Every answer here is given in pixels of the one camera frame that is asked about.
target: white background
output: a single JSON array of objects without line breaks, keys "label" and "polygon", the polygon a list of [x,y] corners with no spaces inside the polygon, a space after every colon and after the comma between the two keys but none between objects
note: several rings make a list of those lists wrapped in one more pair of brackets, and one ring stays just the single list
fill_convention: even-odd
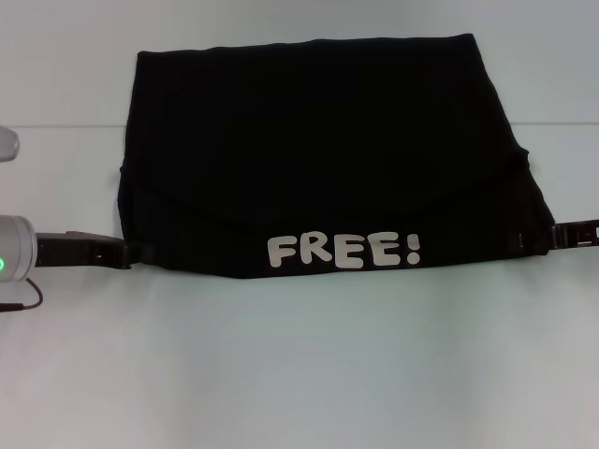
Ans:
[{"label": "white background", "polygon": [[[472,32],[555,218],[599,218],[597,14],[592,0],[0,0],[0,123],[22,139],[1,212],[119,235],[138,51]],[[43,307],[0,315],[2,447],[599,447],[599,249],[254,281],[31,277]]]}]

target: black cloth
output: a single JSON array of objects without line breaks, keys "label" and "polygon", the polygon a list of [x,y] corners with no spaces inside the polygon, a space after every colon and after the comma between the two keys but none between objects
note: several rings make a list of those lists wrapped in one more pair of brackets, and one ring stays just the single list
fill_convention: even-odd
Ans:
[{"label": "black cloth", "polygon": [[[472,35],[143,51],[121,171],[147,263],[230,277],[544,254],[554,224]],[[302,261],[313,231],[332,260]],[[379,232],[399,265],[374,263]],[[361,268],[337,266],[347,234]],[[281,236],[295,254],[275,267]]]}]

